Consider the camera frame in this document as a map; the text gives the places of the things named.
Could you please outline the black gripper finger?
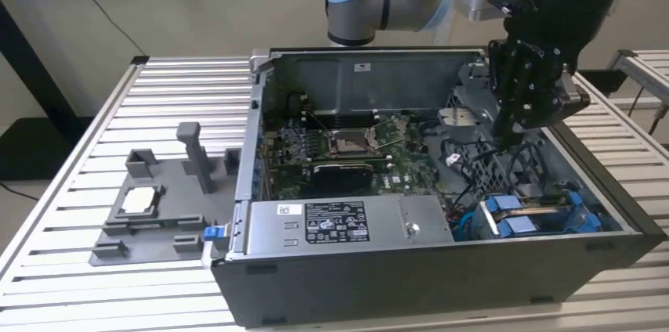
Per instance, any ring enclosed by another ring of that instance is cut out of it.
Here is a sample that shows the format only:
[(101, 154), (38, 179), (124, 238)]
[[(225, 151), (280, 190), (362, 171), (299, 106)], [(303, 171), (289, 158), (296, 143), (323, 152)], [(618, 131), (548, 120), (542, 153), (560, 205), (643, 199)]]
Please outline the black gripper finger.
[(526, 71), (520, 65), (516, 44), (504, 40), (488, 43), (488, 76), (491, 91), (498, 101), (498, 115), (492, 123), (492, 137), (499, 149), (518, 143), (512, 126), (520, 106), (526, 84)]
[(559, 76), (558, 58), (548, 50), (534, 44), (519, 44), (520, 87), (516, 121), (524, 128), (544, 126), (552, 107), (555, 80)]

